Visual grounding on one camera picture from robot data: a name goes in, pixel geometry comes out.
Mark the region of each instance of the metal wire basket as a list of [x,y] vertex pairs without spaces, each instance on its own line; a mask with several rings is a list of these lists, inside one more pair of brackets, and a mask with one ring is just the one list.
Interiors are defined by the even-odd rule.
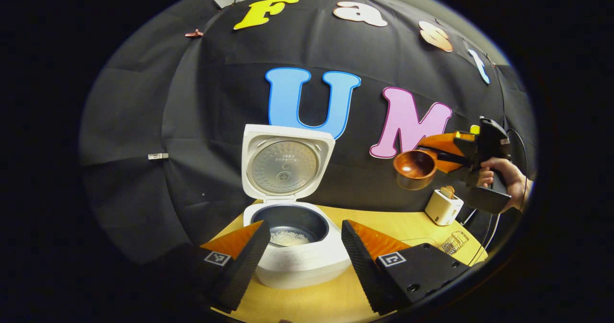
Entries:
[[445,242],[441,245],[441,249],[443,252],[448,255],[452,255],[456,251],[458,251],[466,242],[469,241],[469,238],[462,231],[453,232],[452,235],[446,239]]

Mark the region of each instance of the rice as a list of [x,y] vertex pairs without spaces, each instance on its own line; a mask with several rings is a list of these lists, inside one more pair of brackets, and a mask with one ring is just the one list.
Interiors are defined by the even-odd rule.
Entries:
[[309,244],[309,239],[299,233],[281,231],[277,233],[271,233],[271,242],[281,246],[294,246]]

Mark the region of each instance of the wooden table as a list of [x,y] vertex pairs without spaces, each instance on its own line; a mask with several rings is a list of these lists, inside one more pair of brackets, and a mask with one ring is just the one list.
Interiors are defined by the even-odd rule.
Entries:
[[[424,212],[374,212],[322,205],[318,207],[339,228],[342,227],[343,220],[353,220],[406,242],[410,246],[428,242],[441,248],[452,232],[462,231],[469,237],[469,241],[452,257],[469,264],[480,250],[482,255],[470,265],[487,257],[480,242],[457,221],[443,227],[436,225]],[[214,238],[240,227],[243,227],[243,214],[235,218]],[[226,315],[247,323],[278,323],[280,319],[292,323],[366,323],[381,317],[372,312],[352,266],[332,281],[297,289],[269,288],[254,275],[237,311]]]

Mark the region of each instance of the black inner pot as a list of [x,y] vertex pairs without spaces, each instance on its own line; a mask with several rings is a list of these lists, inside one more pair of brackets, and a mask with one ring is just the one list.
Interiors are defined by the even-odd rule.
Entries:
[[[329,233],[329,224],[320,214],[299,205],[270,205],[252,216],[252,223],[260,220],[268,221],[271,233],[294,232],[305,236],[309,242],[320,241]],[[274,242],[269,244],[283,247]]]

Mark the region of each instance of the metal inner lid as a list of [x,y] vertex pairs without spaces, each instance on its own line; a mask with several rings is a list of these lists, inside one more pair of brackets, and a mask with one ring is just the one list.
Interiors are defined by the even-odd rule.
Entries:
[[280,141],[260,150],[248,165],[248,176],[260,191],[292,194],[309,184],[318,171],[318,156],[309,146]]

